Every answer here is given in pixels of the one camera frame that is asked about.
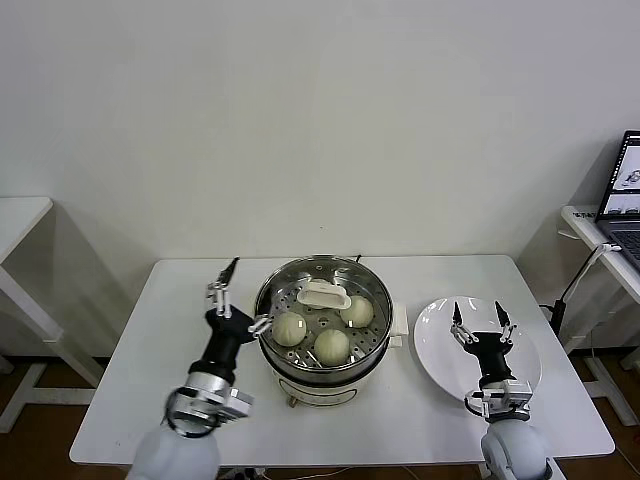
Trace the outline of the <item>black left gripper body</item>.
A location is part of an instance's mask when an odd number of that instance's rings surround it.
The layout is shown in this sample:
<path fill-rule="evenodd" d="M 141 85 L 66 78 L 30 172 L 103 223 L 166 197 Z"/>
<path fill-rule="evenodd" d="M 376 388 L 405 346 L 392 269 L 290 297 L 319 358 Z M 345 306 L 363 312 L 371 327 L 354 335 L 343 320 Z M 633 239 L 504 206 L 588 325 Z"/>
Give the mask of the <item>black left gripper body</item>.
<path fill-rule="evenodd" d="M 249 327 L 253 318 L 231 306 L 231 317 L 219 316 L 215 309 L 206 312 L 205 319 L 211 328 L 209 342 L 197 361 L 197 371 L 204 373 L 233 373 L 236 357 L 243 344 L 254 341 Z"/>

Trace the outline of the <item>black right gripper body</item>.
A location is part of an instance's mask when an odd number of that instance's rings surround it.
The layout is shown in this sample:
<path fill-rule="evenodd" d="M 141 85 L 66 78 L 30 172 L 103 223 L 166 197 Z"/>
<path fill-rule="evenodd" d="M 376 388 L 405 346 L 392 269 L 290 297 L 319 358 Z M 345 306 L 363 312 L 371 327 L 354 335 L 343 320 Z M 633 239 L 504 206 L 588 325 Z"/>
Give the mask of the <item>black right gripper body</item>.
<path fill-rule="evenodd" d="M 515 376 L 506 362 L 506 355 L 512 350 L 513 343 L 510 340 L 502 342 L 501 334 L 497 332 L 477 332 L 474 336 L 477 340 L 467 345 L 467 352 L 478 361 L 481 371 L 479 387 L 514 380 Z"/>

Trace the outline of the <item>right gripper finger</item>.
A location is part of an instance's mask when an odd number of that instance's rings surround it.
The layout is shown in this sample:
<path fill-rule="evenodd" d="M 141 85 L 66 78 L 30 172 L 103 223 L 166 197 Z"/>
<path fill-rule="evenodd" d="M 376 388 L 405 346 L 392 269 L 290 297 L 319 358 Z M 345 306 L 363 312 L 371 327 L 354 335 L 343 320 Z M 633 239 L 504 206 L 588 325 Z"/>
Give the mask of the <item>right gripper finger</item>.
<path fill-rule="evenodd" d="M 512 345 L 513 341 L 511 339 L 514 330 L 517 328 L 517 325 L 512 323 L 507 311 L 501 306 L 498 301 L 494 302 L 495 310 L 497 314 L 497 319 L 501 327 L 500 333 L 500 342 L 508 345 Z"/>
<path fill-rule="evenodd" d="M 454 303 L 450 332 L 461 346 L 471 345 L 479 342 L 478 337 L 464 325 L 461 311 L 457 302 Z"/>

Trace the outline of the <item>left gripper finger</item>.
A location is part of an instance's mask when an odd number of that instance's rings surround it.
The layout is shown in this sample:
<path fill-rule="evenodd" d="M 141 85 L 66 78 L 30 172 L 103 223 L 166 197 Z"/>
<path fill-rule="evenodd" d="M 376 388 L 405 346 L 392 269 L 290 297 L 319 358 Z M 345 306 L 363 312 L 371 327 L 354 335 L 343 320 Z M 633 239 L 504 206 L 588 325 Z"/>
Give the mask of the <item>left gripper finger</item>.
<path fill-rule="evenodd" d="M 263 298 L 256 303 L 253 323 L 248 327 L 252 336 L 261 336 L 271 328 L 276 318 L 273 309 L 271 298 Z"/>
<path fill-rule="evenodd" d="M 229 285 L 239 260 L 239 257 L 234 257 L 219 273 L 216 280 L 209 283 L 206 287 L 206 310 L 213 310 L 218 317 L 224 319 L 230 319 L 232 317 Z"/>

